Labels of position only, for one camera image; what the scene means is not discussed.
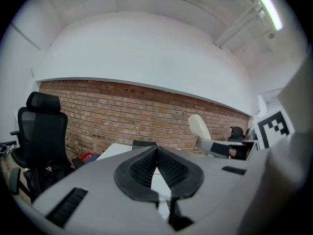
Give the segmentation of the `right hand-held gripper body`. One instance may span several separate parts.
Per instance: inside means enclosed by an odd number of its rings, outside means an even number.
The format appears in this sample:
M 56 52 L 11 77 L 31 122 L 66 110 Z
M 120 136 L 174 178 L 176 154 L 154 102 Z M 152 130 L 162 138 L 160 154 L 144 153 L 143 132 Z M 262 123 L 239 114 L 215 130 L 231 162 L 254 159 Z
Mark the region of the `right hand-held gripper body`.
M 253 122 L 258 149 L 250 152 L 254 160 L 263 151 L 281 144 L 279 158 L 309 160 L 309 86 L 289 83 L 278 95 L 280 107 Z

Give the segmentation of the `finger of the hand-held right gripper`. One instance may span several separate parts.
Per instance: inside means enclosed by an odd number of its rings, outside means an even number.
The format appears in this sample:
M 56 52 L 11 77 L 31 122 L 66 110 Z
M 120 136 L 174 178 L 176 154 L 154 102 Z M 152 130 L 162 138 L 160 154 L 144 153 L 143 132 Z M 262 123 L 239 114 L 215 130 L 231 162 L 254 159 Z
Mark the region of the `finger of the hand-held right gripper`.
M 247 146 L 242 142 L 213 141 L 200 138 L 196 141 L 196 146 L 205 154 L 218 158 L 245 160 L 247 156 Z

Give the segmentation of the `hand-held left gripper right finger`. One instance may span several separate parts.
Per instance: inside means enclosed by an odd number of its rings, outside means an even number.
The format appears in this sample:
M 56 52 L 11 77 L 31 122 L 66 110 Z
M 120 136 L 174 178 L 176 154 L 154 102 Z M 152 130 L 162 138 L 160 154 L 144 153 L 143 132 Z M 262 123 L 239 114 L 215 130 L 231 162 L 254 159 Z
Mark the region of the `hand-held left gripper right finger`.
M 192 197 L 203 184 L 204 172 L 195 163 L 159 146 L 157 167 L 171 191 L 168 223 L 180 231 L 194 223 L 182 215 L 178 201 Z

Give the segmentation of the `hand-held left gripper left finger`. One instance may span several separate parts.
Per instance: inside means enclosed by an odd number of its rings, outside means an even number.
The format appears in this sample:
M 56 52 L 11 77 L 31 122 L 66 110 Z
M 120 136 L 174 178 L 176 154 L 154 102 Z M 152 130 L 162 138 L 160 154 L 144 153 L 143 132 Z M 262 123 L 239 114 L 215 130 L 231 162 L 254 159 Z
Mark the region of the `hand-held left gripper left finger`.
M 130 199 L 159 205 L 159 195 L 151 189 L 154 172 L 157 168 L 157 146 L 144 147 L 144 150 L 123 161 L 114 172 L 118 188 Z

